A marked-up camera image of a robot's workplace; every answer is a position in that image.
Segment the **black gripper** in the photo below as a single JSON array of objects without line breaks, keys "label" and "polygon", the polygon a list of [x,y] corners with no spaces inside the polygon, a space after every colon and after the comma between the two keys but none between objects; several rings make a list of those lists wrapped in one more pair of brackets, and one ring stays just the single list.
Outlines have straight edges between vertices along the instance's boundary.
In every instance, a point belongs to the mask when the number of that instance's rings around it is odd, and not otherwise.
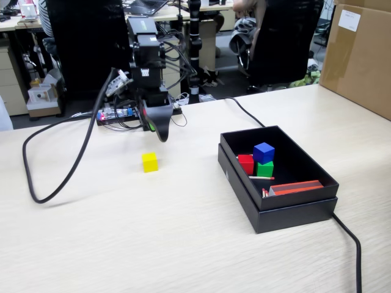
[{"label": "black gripper", "polygon": [[169,124],[173,107],[169,104],[165,87],[141,89],[139,92],[139,119],[144,131],[156,132],[161,142],[169,136]]}]

